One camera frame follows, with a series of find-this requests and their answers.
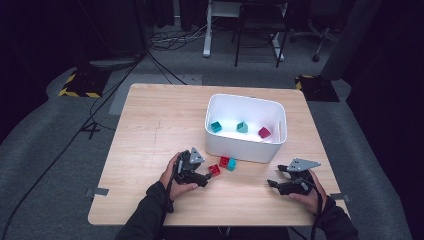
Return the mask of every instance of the table top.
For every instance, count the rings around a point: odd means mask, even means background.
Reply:
[[[267,179],[284,182],[277,165],[294,158],[321,162],[314,168],[327,194],[340,193],[334,173],[302,92],[291,89],[133,84],[106,159],[88,220],[95,225],[123,225],[159,180],[177,152],[195,147],[206,159],[196,170],[206,174],[219,156],[205,150],[205,117],[217,93],[251,96],[281,103],[286,111],[287,140],[267,164],[237,161],[234,171],[221,174],[180,196],[165,225],[174,226],[306,226],[310,213],[270,188]],[[343,201],[338,205],[346,211]]]

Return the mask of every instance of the chair wheel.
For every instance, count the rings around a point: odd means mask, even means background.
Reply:
[[[312,61],[313,62],[318,62],[319,61],[319,55],[314,55],[313,57],[312,57]]]

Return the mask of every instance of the white container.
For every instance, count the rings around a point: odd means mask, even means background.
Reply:
[[[211,124],[217,121],[222,130],[215,133]],[[237,132],[240,122],[247,124],[247,133]],[[271,132],[264,139],[258,134],[262,127]],[[269,163],[286,141],[286,114],[284,107],[274,101],[215,94],[209,100],[205,130],[209,154]]]

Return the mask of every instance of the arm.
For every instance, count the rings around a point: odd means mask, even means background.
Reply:
[[[166,190],[171,179],[174,165],[177,161],[179,153],[177,153],[168,163],[166,170],[162,173],[158,182],[149,187],[146,191],[146,197],[140,201],[133,215],[128,219],[124,227],[118,232],[116,240],[129,239],[155,239],[162,227],[162,214],[165,202]],[[186,192],[196,189],[195,183],[179,185],[173,180],[169,199],[175,199]]]
[[[358,230],[356,230],[353,226],[349,216],[342,208],[336,206],[334,199],[327,196],[315,173],[311,170],[309,171],[323,200],[323,210],[321,215],[318,216],[317,227],[324,231],[328,240],[359,239]],[[291,193],[289,194],[289,197],[304,204],[311,213],[314,215],[316,214],[318,208],[318,196],[315,189],[313,189],[307,196]]]

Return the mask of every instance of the person's left hand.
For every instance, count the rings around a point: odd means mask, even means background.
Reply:
[[[174,168],[174,165],[177,162],[178,155],[180,153],[175,154],[175,156],[169,161],[168,166],[166,167],[165,172],[162,173],[160,176],[159,181],[163,184],[163,186],[168,186],[169,179],[171,178],[172,171]],[[189,183],[189,184],[178,184],[174,179],[172,179],[172,187],[171,187],[171,193],[169,194],[169,198],[172,201],[175,201],[175,199],[180,196],[183,193],[193,191],[194,189],[198,188],[199,186],[196,183]]]

